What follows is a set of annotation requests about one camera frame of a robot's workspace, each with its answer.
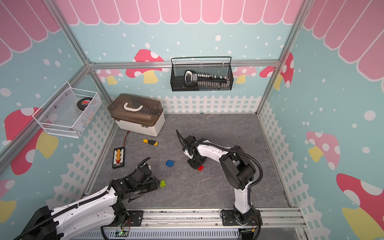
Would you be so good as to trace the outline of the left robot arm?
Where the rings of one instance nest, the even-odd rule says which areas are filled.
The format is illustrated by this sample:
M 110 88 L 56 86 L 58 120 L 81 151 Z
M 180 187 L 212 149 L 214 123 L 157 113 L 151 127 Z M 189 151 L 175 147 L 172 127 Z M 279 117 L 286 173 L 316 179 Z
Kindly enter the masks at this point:
M 95 228 L 122 227 L 132 221 L 124 202 L 155 191 L 160 184 L 144 163 L 86 198 L 54 209 L 47 206 L 38 209 L 16 239 L 70 240 Z

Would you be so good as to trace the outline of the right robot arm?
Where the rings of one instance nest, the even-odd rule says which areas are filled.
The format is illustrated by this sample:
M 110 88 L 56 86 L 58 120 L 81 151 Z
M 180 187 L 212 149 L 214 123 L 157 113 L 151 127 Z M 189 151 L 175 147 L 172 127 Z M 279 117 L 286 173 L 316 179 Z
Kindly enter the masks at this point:
M 221 212 L 222 218 L 239 225 L 262 225 L 261 213 L 251 201 L 251 188 L 263 178 L 261 165 L 239 146 L 225 148 L 206 139 L 196 140 L 193 136 L 183 138 L 177 133 L 188 164 L 200 170 L 206 159 L 220 163 L 227 181 L 234 188 L 235 203 L 232 211 Z

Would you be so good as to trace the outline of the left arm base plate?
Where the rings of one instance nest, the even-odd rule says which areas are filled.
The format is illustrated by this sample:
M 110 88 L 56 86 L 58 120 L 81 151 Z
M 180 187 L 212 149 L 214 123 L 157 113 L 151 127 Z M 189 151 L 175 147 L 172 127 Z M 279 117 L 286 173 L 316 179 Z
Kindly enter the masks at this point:
M 144 211 L 128 210 L 115 217 L 110 227 L 140 227 L 143 220 Z

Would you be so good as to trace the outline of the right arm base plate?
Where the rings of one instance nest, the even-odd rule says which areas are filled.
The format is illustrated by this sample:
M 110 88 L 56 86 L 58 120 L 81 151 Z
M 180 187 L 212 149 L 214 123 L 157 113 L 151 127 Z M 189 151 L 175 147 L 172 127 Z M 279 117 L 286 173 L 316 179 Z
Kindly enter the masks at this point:
M 223 226 L 253 226 L 258 227 L 263 225 L 261 212 L 259 210 L 250 209 L 245 214 L 242 214 L 236 209 L 225 210 L 220 212 Z

